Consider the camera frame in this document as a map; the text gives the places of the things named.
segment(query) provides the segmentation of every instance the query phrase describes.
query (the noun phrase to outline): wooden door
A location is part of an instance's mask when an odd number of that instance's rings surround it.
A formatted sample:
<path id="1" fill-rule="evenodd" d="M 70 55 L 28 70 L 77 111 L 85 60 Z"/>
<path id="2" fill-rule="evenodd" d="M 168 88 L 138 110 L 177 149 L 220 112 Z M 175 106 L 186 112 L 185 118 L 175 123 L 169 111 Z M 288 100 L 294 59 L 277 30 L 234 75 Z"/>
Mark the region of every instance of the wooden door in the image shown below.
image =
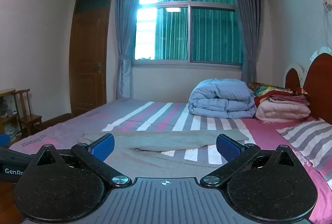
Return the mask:
<path id="1" fill-rule="evenodd" d="M 69 51 L 73 117 L 106 103 L 106 48 L 110 0 L 77 0 Z"/>

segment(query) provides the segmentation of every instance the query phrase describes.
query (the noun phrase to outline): wall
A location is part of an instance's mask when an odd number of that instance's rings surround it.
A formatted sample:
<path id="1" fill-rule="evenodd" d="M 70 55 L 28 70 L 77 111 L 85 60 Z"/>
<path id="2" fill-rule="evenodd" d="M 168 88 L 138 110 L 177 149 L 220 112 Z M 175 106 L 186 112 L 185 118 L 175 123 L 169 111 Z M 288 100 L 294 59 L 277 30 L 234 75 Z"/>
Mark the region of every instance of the wall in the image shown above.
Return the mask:
<path id="1" fill-rule="evenodd" d="M 291 63 L 304 70 L 322 46 L 332 45 L 332 18 L 322 0 L 268 0 L 272 19 L 273 82 L 283 85 Z"/>
<path id="2" fill-rule="evenodd" d="M 114 24 L 114 0 L 111 4 L 107 40 L 107 101 L 115 98 L 117 75 L 117 43 Z M 262 48 L 257 64 L 258 81 L 272 82 L 272 38 L 267 0 L 264 4 Z M 198 82 L 208 78 L 240 78 L 241 71 L 234 68 L 133 68 L 133 97 L 143 100 L 187 102 Z"/>
<path id="3" fill-rule="evenodd" d="M 0 0 L 0 89 L 31 89 L 43 120 L 70 112 L 70 0 Z"/>

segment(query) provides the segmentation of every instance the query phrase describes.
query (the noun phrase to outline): pillow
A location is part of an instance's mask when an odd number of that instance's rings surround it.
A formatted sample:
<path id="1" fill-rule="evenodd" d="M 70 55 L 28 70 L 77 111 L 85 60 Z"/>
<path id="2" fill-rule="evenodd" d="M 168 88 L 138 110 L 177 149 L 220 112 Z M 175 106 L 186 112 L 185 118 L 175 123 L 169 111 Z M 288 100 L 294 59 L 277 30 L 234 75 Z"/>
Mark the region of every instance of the pillow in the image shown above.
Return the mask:
<path id="1" fill-rule="evenodd" d="M 328 183 L 332 183 L 331 124 L 325 121 L 309 121 L 277 131 L 312 163 Z"/>

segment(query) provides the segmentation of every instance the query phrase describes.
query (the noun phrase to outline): transom window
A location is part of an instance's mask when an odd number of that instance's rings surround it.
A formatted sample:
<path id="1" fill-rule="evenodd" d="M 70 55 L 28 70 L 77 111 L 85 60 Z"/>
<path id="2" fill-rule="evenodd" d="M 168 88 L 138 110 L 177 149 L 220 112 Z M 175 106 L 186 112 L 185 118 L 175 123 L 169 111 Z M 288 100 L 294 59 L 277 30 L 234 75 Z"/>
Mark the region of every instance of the transom window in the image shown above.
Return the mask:
<path id="1" fill-rule="evenodd" d="M 136 62 L 153 60 L 164 64 L 172 60 L 173 64 L 186 61 L 186 64 L 242 65 L 233 0 L 139 0 L 139 3 Z"/>

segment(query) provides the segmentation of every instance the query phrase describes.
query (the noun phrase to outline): red wooden headboard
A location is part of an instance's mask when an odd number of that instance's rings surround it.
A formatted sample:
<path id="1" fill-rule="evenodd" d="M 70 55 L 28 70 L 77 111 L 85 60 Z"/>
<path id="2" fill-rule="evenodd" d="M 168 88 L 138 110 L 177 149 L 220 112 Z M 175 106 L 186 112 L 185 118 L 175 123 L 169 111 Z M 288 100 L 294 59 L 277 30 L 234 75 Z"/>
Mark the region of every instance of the red wooden headboard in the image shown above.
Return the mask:
<path id="1" fill-rule="evenodd" d="M 300 87 L 298 74 L 290 69 L 286 75 L 287 88 Z M 332 56 L 320 54 L 312 62 L 303 89 L 310 96 L 310 116 L 332 124 Z"/>
<path id="2" fill-rule="evenodd" d="M 300 79 L 298 78 L 298 72 L 295 69 L 290 69 L 286 74 L 285 87 L 296 90 L 300 86 Z"/>

